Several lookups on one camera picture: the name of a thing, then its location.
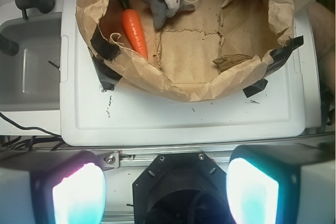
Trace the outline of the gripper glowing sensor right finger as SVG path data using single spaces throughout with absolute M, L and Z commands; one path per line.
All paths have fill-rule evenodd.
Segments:
M 240 145 L 226 194 L 236 223 L 335 223 L 335 144 Z

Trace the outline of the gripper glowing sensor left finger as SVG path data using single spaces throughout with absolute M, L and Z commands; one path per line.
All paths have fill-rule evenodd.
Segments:
M 1 223 L 101 223 L 106 190 L 93 152 L 1 152 Z

